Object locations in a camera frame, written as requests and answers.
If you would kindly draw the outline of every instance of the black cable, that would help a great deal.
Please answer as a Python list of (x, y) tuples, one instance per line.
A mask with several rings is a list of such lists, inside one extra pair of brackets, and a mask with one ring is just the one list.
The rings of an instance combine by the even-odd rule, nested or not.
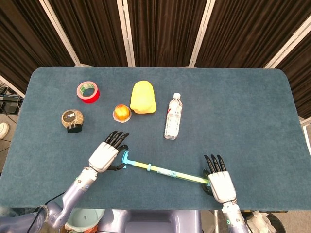
[(2, 140), (2, 141), (6, 141), (6, 142), (11, 142), (11, 141), (8, 141), (8, 140), (5, 140), (5, 139), (1, 139), (1, 138), (0, 138), (0, 140)]
[(7, 95), (7, 94), (0, 94), (1, 97), (14, 97), (14, 98), (21, 98), (23, 99), (23, 97), (19, 96), (19, 95), (16, 95), (16, 94), (10, 94), (10, 95)]
[(14, 121), (12, 118), (9, 117), (9, 115), (8, 115), (8, 113), (6, 112), (5, 108), (2, 108), (2, 107), (1, 107), (1, 109), (4, 111), (5, 115), (6, 115), (11, 121), (13, 121), (15, 124), (17, 124), (16, 121)]
[(252, 229), (249, 227), (249, 225), (248, 225), (248, 223), (247, 223), (247, 220), (245, 220), (245, 223), (246, 223), (248, 229), (251, 231), (251, 233), (253, 233)]
[[(61, 194), (58, 194), (57, 196), (53, 197), (52, 199), (50, 199), (49, 201), (47, 201), (47, 202), (45, 203), (45, 205), (47, 205), (50, 201), (52, 201), (52, 200), (54, 200), (54, 199), (58, 198), (59, 196), (63, 195), (64, 193), (65, 193), (65, 192), (62, 192)], [(42, 208), (42, 207), (40, 207), (40, 210), (38, 211), (38, 213), (37, 213), (36, 217), (34, 218), (34, 220), (33, 220), (32, 224), (31, 224), (31, 225), (30, 225), (30, 227), (28, 228), (27, 233), (29, 233), (29, 231), (30, 231), (31, 227), (33, 227), (33, 225), (34, 225), (35, 221), (36, 221), (36, 220), (37, 220), (37, 218), (39, 217), (39, 214), (40, 214), (40, 212), (41, 212), (42, 210), (43, 210), (43, 208)]]
[(2, 152), (2, 151), (5, 151), (5, 150), (7, 150), (7, 149), (9, 149), (10, 147), (8, 147), (8, 148), (5, 148), (4, 150), (0, 150), (0, 152)]

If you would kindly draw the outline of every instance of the bucket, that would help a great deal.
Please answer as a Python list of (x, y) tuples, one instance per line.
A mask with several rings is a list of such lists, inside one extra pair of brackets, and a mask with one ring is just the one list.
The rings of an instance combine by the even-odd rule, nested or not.
[(83, 232), (95, 227), (104, 215), (103, 209), (73, 209), (67, 223), (67, 229)]

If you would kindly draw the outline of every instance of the white bottle cap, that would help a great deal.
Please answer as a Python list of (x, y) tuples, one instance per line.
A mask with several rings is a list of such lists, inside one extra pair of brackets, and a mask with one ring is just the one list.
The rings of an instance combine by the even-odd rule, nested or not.
[(174, 99), (180, 99), (180, 93), (174, 93), (173, 98)]

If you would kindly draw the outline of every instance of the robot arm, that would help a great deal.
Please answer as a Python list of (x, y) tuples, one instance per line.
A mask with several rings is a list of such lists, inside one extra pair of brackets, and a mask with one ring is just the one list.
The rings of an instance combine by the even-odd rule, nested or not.
[(231, 233), (248, 233), (248, 228), (237, 205), (237, 194), (233, 186), (229, 172), (225, 168), (225, 164), (221, 156), (217, 155), (219, 163), (214, 155), (211, 159), (204, 155), (210, 172), (203, 170), (203, 174), (209, 179), (210, 187), (202, 185), (203, 190), (214, 196), (216, 201), (223, 204), (222, 212), (227, 220), (227, 225)]
[(90, 167), (85, 167), (64, 193), (62, 198), (63, 208), (55, 202), (49, 202), (42, 206), (44, 211), (39, 211), (38, 213), (13, 218), (0, 217), (0, 233), (35, 233), (42, 228), (45, 221), (55, 229), (64, 226), (76, 203), (97, 179), (97, 173), (102, 173), (106, 170), (117, 171), (125, 166), (125, 164), (120, 164), (119, 166), (111, 165), (120, 151), (128, 149), (127, 145), (118, 147), (129, 135), (129, 133), (126, 133), (121, 136), (122, 133), (118, 133), (117, 131), (112, 132), (97, 147), (88, 160)]

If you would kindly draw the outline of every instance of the yellow rubber duck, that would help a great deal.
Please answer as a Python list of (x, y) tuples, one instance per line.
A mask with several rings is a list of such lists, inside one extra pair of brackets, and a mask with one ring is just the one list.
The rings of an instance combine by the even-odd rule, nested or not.
[(138, 114), (156, 111), (154, 88), (150, 82), (143, 80), (134, 85), (130, 107)]

